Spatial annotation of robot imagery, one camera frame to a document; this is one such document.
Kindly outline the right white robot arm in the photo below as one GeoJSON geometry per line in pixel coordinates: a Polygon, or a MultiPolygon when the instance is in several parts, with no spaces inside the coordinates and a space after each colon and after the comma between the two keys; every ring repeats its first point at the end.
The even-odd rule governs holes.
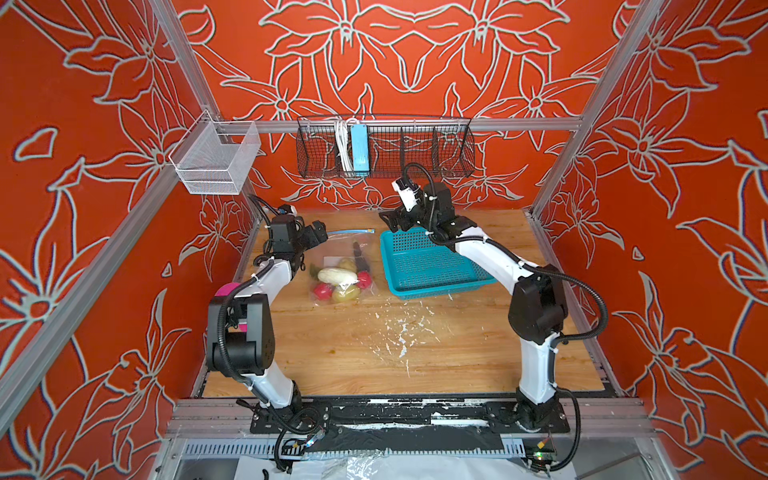
{"type": "Polygon", "coordinates": [[[569,466],[581,440],[581,413],[575,394],[556,384],[556,355],[559,345],[595,338],[605,330],[608,323],[605,301],[585,282],[562,273],[553,265],[539,266],[523,259],[492,239],[476,222],[457,214],[444,184],[430,181],[420,187],[402,176],[392,182],[392,187],[401,205],[379,214],[392,232],[424,228],[431,243],[471,260],[511,294],[508,321],[520,340],[522,365],[513,419],[527,432],[539,431],[547,426],[564,397],[572,401],[575,414],[573,442],[565,457],[556,460],[538,447],[526,456],[525,465],[533,472],[546,474],[569,466]],[[568,316],[566,282],[582,288],[597,304],[598,323],[584,333],[563,332],[568,316]]]}

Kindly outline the yellow-green pear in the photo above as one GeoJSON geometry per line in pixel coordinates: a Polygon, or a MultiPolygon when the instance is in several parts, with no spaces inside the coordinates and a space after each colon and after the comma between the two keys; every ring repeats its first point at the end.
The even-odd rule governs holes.
{"type": "Polygon", "coordinates": [[[356,262],[352,258],[342,258],[338,262],[337,267],[354,273],[357,272],[356,262]]]}

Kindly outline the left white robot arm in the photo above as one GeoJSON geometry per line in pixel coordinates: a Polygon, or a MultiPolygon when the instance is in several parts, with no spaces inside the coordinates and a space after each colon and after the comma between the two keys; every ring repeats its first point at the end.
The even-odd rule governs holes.
{"type": "Polygon", "coordinates": [[[271,305],[305,268],[305,253],[328,240],[321,221],[306,223],[289,205],[275,208],[249,195],[267,231],[264,250],[247,280],[226,286],[208,306],[206,365],[245,386],[264,408],[296,412],[302,400],[296,382],[275,360],[271,305]]]}

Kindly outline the yellow potato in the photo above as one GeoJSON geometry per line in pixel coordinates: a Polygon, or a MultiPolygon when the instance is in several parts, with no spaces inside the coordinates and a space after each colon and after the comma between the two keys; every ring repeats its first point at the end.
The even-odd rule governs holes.
{"type": "Polygon", "coordinates": [[[332,300],[335,303],[345,303],[356,300],[361,295],[362,290],[356,284],[339,285],[334,288],[332,300]]]}

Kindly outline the red apple front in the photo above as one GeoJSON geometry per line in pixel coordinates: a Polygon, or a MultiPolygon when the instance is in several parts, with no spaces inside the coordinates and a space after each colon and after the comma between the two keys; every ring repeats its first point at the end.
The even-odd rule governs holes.
{"type": "Polygon", "coordinates": [[[356,285],[362,289],[368,289],[372,286],[373,279],[368,271],[359,271],[357,273],[357,283],[356,285]]]}

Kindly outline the red apple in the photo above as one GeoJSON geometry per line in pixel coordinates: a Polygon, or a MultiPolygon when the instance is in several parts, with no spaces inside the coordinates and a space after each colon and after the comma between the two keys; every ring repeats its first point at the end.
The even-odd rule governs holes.
{"type": "Polygon", "coordinates": [[[357,273],[357,283],[356,285],[362,289],[368,289],[372,286],[373,279],[368,271],[359,271],[357,273]]]}
{"type": "Polygon", "coordinates": [[[334,289],[333,285],[320,282],[313,287],[312,293],[316,300],[326,301],[332,298],[334,289]]]}

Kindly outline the clear zip top bag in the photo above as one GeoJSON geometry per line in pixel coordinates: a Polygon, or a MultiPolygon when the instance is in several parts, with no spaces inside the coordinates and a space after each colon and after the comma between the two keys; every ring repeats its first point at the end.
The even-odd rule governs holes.
{"type": "Polygon", "coordinates": [[[317,306],[345,305],[378,295],[373,272],[375,230],[337,229],[309,251],[309,298],[317,306]]]}

